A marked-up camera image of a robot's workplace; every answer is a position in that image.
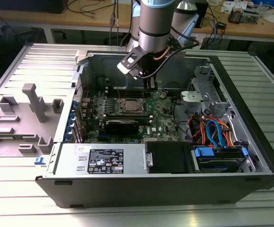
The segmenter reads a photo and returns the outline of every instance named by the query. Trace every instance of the green circuit board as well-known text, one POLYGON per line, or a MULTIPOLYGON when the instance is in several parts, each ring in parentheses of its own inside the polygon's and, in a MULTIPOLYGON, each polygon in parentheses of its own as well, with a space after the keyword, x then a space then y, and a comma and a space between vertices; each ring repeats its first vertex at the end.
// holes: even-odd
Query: green circuit board
POLYGON ((84 143, 144 143, 146 141, 178 141, 178 132, 171 115, 171 98, 160 98, 161 91, 150 93, 147 98, 109 98, 97 93, 90 98, 84 120, 87 126, 87 136, 84 143), (138 100, 138 110, 121 112, 123 102, 135 104, 138 100), (139 131, 134 135, 106 135, 106 115, 139 114, 138 117, 126 117, 124 120, 140 122, 139 131))

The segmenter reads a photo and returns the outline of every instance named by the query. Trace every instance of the red wire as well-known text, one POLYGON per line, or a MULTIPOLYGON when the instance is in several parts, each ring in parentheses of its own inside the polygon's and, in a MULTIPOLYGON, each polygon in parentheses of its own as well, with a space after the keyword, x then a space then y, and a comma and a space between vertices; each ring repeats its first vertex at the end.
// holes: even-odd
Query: red wire
POLYGON ((86 98, 88 97, 88 94, 89 94, 89 88, 88 88, 88 92, 86 93, 86 98))
POLYGON ((195 137, 201 130, 199 129, 194 135, 193 137, 195 137))

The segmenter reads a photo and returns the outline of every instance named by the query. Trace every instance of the cable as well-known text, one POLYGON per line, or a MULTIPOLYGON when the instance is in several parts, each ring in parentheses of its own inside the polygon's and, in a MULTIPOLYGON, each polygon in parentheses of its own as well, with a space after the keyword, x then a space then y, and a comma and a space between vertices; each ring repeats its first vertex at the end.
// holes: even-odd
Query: cable
POLYGON ((112 30, 113 30, 113 27, 115 25, 115 8, 116 8, 116 0, 114 0, 114 7, 113 7, 113 12, 112 12, 112 15, 110 16, 110 21, 109 21, 109 24, 110 24, 110 30, 109 30, 109 45, 112 46, 112 40, 111 40, 111 34, 112 34, 112 30))
POLYGON ((21 39, 22 42, 25 43, 25 41, 20 36, 18 36, 15 30, 1 16, 0 16, 0 19, 12 30, 12 32, 16 35, 16 37, 18 37, 19 39, 21 39))
POLYGON ((180 121, 179 123, 176 122, 176 119, 175 119, 175 108, 176 108, 176 105, 177 105, 177 101, 178 101, 179 98, 176 99, 175 101, 175 104, 174 104, 174 107, 173 107, 173 111, 172 111, 172 114, 173 114, 173 119, 174 119, 174 122, 175 122, 175 126, 178 127, 178 129, 180 129, 180 131, 182 131, 186 136, 187 138, 193 142, 192 138, 188 135, 188 133, 186 131, 184 131, 181 127, 179 127, 179 124, 182 123, 182 122, 187 122, 187 121, 180 121))
POLYGON ((117 0, 117 46, 119 45, 119 0, 117 0))
POLYGON ((89 4, 89 5, 82 6, 82 7, 81 7, 82 12, 81 12, 81 11, 75 11, 75 10, 70 9, 70 5, 73 4, 73 3, 76 2, 76 1, 78 1, 78 0, 71 1, 69 4, 67 4, 66 8, 67 8, 69 11, 74 12, 74 13, 90 13, 90 12, 94 12, 94 11, 97 11, 97 10, 99 10, 99 9, 103 9, 103 8, 110 7, 110 6, 113 5, 113 4, 110 4, 110 5, 107 5, 107 6, 99 7, 99 8, 97 8, 97 9, 92 9, 92 10, 84 11, 84 10, 83 10, 84 7, 87 7, 87 6, 90 6, 90 5, 97 5, 97 3, 96 3, 96 4, 89 4))
POLYGON ((213 43, 215 43, 215 41, 216 41, 216 38, 217 38, 217 28, 216 28, 216 24, 215 24, 215 22, 214 21, 212 21, 211 19, 208 19, 208 18, 206 18, 206 17, 204 17, 204 19, 206 19, 206 20, 209 20, 209 21, 211 21, 212 23, 213 23, 213 30, 214 30, 214 37, 213 37, 213 43))
POLYGON ((160 65, 159 67, 150 75, 148 76, 145 76, 145 77, 139 77, 140 79, 146 79, 146 78, 149 78, 149 77, 152 77, 154 76, 156 73, 158 73, 160 71, 160 69, 165 65, 165 63, 171 59, 172 56, 174 56, 176 53, 180 52, 180 51, 183 51, 183 50, 186 50, 188 48, 193 48, 195 46, 198 46, 200 43, 198 40, 196 39, 193 39, 193 38, 188 38, 189 40, 193 41, 195 44, 191 45, 191 46, 184 46, 184 47, 181 47, 180 49, 177 49, 176 51, 172 52, 160 65))
POLYGON ((132 8, 131 8, 131 22, 130 22, 130 25, 129 25, 128 33, 121 40, 120 46, 123 45, 124 40, 127 38, 127 36, 129 35, 129 33, 131 32, 131 29, 132 29, 132 24, 133 24, 133 0, 131 0, 131 4, 132 4, 132 8))
POLYGON ((180 33, 179 31, 177 31, 174 27, 171 27, 171 30, 173 30, 175 33, 177 33, 178 35, 182 36, 183 38, 187 39, 187 40, 190 40, 190 41, 193 41, 195 42, 196 40, 191 38, 191 37, 187 37, 186 35, 183 35, 182 33, 180 33))
POLYGON ((156 58, 154 58, 154 60, 159 61, 159 60, 163 59, 169 51, 170 51, 170 46, 164 51, 164 53, 160 57, 156 57, 156 58))
POLYGON ((176 84, 176 85, 178 86, 178 88, 182 89, 182 88, 181 88, 181 86, 180 86, 177 82, 175 82, 175 81, 168 81, 168 82, 166 82, 166 83, 162 86, 162 90, 164 90, 164 89, 165 89, 166 84, 169 84, 169 83, 176 84))

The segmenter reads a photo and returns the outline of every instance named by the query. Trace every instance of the table leg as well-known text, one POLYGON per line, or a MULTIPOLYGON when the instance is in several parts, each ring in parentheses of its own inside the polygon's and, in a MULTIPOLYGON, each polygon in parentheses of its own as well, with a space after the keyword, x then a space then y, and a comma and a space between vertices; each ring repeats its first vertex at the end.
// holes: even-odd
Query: table leg
POLYGON ((48 44, 55 44, 55 37, 53 35, 53 30, 49 27, 44 27, 43 28, 44 33, 45 33, 45 37, 46 37, 46 41, 48 44))
POLYGON ((82 42, 85 44, 86 43, 86 37, 85 37, 85 31, 81 30, 81 36, 82 36, 82 42))

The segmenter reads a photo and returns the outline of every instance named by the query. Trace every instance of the sticker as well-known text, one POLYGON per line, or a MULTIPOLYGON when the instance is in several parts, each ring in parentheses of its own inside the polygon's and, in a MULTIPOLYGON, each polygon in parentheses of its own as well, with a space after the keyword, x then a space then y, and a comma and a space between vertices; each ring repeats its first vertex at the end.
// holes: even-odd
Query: sticker
POLYGON ((89 151, 89 174, 123 174, 123 149, 90 149, 87 151, 89 151))
POLYGON ((91 146, 77 146, 76 152, 89 152, 91 146))

